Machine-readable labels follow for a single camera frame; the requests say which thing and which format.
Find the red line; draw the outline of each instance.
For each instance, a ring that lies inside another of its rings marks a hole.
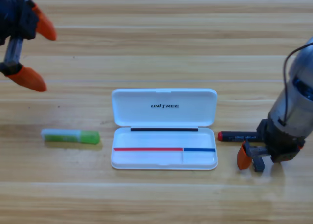
[[[115,147],[116,151],[182,151],[182,147]]]

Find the blue line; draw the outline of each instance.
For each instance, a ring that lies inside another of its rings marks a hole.
[[[184,147],[185,152],[214,152],[215,148],[191,148]]]

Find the wood grain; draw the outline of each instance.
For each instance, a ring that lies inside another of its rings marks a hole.
[[[262,174],[239,171],[239,144],[218,141],[212,171],[110,165],[118,88],[212,88],[215,135],[255,130],[283,89],[285,55],[312,36],[311,0],[35,1],[58,40],[22,51],[47,92],[0,77],[1,224],[313,222],[312,136],[292,161],[266,157]],[[97,130],[103,148],[49,148],[43,128]]]

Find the black marker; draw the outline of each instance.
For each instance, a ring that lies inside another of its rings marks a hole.
[[[221,142],[243,142],[246,139],[249,142],[263,142],[256,131],[220,131],[217,139]]]

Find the robotic arm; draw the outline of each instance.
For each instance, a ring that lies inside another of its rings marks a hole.
[[[300,51],[294,60],[289,81],[286,81],[288,58]],[[313,38],[293,51],[284,63],[285,88],[279,95],[267,119],[261,121],[257,134],[265,147],[252,147],[243,142],[238,155],[239,169],[253,163],[255,171],[264,170],[262,156],[271,155],[274,163],[292,160],[302,149],[305,138],[313,131]]]
[[[19,58],[24,39],[34,39],[36,32],[49,40],[56,40],[52,22],[32,0],[0,0],[0,45],[10,37],[0,72],[23,87],[46,91],[42,77]]]

